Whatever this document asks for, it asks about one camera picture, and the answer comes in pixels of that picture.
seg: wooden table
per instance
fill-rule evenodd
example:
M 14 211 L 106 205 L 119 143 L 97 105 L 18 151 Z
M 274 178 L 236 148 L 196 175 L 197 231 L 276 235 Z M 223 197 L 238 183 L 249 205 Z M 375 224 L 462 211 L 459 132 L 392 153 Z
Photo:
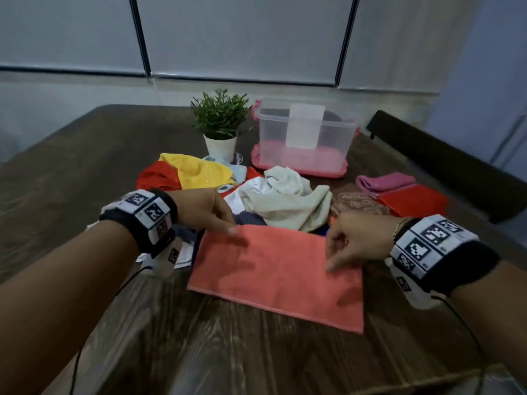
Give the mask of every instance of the wooden table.
M 161 152 L 205 156 L 193 121 L 189 108 L 101 107 L 1 165 L 0 281 L 94 222 Z M 257 126 L 238 142 L 246 163 Z M 345 178 L 312 184 L 416 174 L 363 135 L 348 162 Z M 521 246 L 457 203 L 448 216 L 511 261 L 525 259 Z M 139 276 L 114 300 L 84 347 L 76 393 L 370 394 L 457 381 L 482 364 L 451 312 L 412 309 L 381 263 L 364 269 L 364 335 L 186 291 L 189 275 Z M 67 393 L 71 374 L 72 363 L 47 393 Z

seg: black chair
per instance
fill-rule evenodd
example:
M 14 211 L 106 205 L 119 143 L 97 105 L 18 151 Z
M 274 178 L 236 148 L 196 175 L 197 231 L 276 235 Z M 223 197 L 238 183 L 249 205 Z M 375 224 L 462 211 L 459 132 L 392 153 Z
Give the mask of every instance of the black chair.
M 384 111 L 377 111 L 367 128 L 372 138 L 378 136 L 464 196 L 487 213 L 492 223 L 511 219 L 527 207 L 527 183 Z

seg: beige cloth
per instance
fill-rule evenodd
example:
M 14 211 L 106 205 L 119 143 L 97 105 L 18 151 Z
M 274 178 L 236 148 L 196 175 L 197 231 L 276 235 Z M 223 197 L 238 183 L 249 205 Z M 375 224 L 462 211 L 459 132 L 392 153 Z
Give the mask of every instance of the beige cloth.
M 310 232 L 325 224 L 332 194 L 329 186 L 311 190 L 309 180 L 288 167 L 264 172 L 258 186 L 237 190 L 245 210 L 259 214 L 269 226 Z

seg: yellow towel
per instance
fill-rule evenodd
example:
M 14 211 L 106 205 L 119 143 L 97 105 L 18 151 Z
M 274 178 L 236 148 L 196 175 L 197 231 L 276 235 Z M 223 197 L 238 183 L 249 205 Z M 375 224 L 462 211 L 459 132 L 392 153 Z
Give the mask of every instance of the yellow towel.
M 236 185 L 232 170 L 218 162 L 203 160 L 190 155 L 162 153 L 159 160 L 167 162 L 178 170 L 181 188 L 220 187 L 224 184 Z

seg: black cable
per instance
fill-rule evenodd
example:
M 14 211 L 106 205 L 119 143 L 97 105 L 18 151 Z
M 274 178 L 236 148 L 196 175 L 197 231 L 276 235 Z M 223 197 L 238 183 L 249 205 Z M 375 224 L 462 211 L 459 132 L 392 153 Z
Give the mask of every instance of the black cable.
M 466 322 L 463 320 L 463 318 L 461 316 L 459 316 L 459 313 L 454 309 L 454 307 L 452 305 L 450 305 L 448 302 L 446 302 L 445 299 L 443 299 L 441 297 L 437 297 L 436 295 L 432 295 L 431 298 L 432 299 L 439 299 L 446 306 L 448 306 L 448 308 L 451 310 L 451 312 L 454 313 L 454 315 L 459 319 L 461 324 L 465 326 L 465 328 L 469 332 L 470 336 L 472 337 L 472 339 L 476 343 L 476 347 L 478 348 L 478 352 L 480 353 L 480 355 L 481 355 L 481 357 L 483 359 L 483 366 L 480 369 L 480 376 L 479 376 L 479 380 L 478 380 L 478 386 L 476 387 L 476 390 L 474 391 L 474 395 L 480 395 L 481 392 L 483 391 L 483 383 L 484 383 L 484 380 L 485 380 L 485 373 L 486 373 L 486 366 L 487 366 L 487 355 L 486 355 L 485 351 L 483 350 L 483 347 L 481 346 L 480 342 L 476 338 L 476 335 L 470 329 L 469 325 L 466 324 Z
M 133 279 L 135 279 L 139 275 L 139 273 L 141 273 L 143 270 L 151 269 L 152 266 L 145 266 L 137 270 L 137 272 L 135 272 L 134 274 L 132 274 L 132 276 L 128 280 L 126 280 L 123 285 L 121 285 L 121 288 L 119 288 L 118 292 L 115 294 L 114 299 L 124 290 L 127 285 L 130 284 Z M 79 351 L 77 352 L 77 357 L 75 358 L 75 365 L 73 365 L 73 377 L 71 378 L 71 388 L 69 389 L 69 395 L 73 395 L 73 392 L 75 391 L 75 381 L 77 380 L 77 370 L 79 369 L 79 360 L 81 359 L 81 352 L 83 347 L 84 343 L 81 345 L 81 349 L 79 349 Z

